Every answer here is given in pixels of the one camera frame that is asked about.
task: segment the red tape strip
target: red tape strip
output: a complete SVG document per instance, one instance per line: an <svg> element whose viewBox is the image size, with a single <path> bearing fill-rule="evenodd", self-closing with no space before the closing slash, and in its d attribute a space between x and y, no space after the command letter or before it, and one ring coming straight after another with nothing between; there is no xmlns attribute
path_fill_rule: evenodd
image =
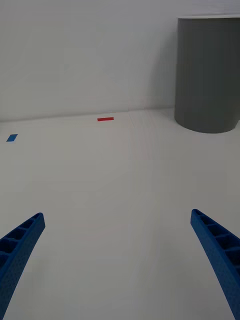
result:
<svg viewBox="0 0 240 320"><path fill-rule="evenodd" d="M108 118L97 118L97 121L110 121L110 120L114 120L114 117L110 116Z"/></svg>

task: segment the gray cylinder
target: gray cylinder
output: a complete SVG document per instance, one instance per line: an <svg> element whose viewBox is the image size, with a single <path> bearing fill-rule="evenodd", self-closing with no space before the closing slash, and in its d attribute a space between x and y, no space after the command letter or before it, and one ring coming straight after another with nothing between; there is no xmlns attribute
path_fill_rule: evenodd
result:
<svg viewBox="0 0 240 320"><path fill-rule="evenodd" d="M240 18L179 18L176 122L203 133L235 128L240 108Z"/></svg>

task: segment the white wall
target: white wall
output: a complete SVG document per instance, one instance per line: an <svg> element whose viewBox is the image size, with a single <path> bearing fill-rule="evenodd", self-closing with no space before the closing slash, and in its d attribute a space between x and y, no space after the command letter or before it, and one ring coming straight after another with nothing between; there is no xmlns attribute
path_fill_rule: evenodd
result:
<svg viewBox="0 0 240 320"><path fill-rule="evenodd" d="M172 106L176 16L238 0L1 0L0 120Z"/></svg>

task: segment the white floor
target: white floor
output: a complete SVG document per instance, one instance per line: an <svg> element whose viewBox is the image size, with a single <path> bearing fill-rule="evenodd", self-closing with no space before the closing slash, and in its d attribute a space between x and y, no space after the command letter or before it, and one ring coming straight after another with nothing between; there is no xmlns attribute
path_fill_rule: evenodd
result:
<svg viewBox="0 0 240 320"><path fill-rule="evenodd" d="M240 126L196 133L171 109L1 123L0 206L0 237L46 223L4 320L234 319L190 216L240 237Z"/></svg>

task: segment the white surface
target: white surface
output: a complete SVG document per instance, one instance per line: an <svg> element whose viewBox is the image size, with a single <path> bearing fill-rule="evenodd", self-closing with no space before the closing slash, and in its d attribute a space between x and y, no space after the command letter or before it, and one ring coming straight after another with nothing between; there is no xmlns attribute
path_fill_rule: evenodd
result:
<svg viewBox="0 0 240 320"><path fill-rule="evenodd" d="M0 120L173 106L177 18L239 0L1 0Z"/></svg>
<svg viewBox="0 0 240 320"><path fill-rule="evenodd" d="M171 109L114 119L0 124L0 235L46 223L4 320L233 320L190 216L240 236L240 127L196 133Z"/></svg>

